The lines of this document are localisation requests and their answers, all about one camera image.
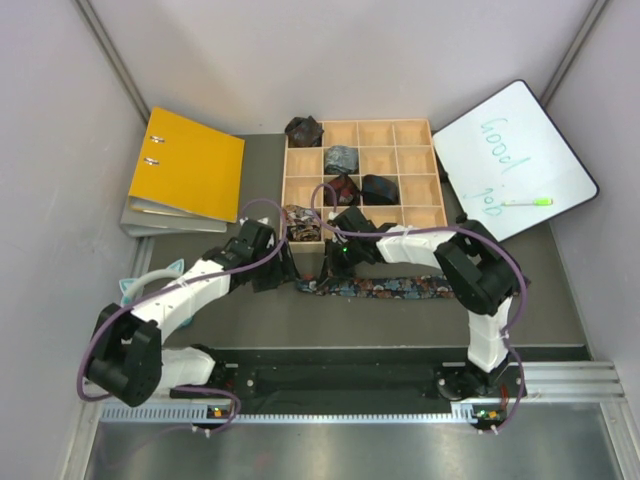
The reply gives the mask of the navy floral long tie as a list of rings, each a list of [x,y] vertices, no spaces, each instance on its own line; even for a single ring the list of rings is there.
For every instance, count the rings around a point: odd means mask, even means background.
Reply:
[[[462,282],[452,284],[444,275],[382,278],[304,275],[295,280],[295,287],[316,296],[399,300],[455,299],[458,293],[471,291]]]

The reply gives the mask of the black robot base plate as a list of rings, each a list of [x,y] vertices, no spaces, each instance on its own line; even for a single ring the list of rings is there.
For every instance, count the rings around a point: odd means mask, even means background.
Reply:
[[[363,393],[410,391],[426,398],[461,401],[475,397],[516,398],[526,394],[518,366],[503,363],[486,373],[463,364],[378,362],[249,365],[216,368],[208,388],[227,389],[246,403],[285,392]]]

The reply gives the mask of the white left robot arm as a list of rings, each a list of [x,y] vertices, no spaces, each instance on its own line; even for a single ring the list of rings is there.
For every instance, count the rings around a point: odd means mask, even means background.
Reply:
[[[102,310],[79,368],[79,396],[90,398],[85,382],[130,407],[157,391],[180,387],[195,387],[209,397],[220,394],[227,374],[216,366],[213,353],[201,346],[167,349],[166,340],[198,311],[241,286],[270,290],[296,276],[288,247],[267,220],[244,220],[236,236],[207,251],[162,289]]]

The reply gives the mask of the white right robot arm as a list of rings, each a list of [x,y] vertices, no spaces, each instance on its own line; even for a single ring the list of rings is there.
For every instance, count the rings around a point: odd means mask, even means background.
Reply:
[[[456,375],[462,388],[487,396],[504,380],[509,361],[509,312],[526,282],[515,260],[484,225],[415,228],[387,223],[375,226],[350,207],[321,226],[333,233],[335,263],[409,263],[436,268],[468,312],[470,342],[466,365]]]

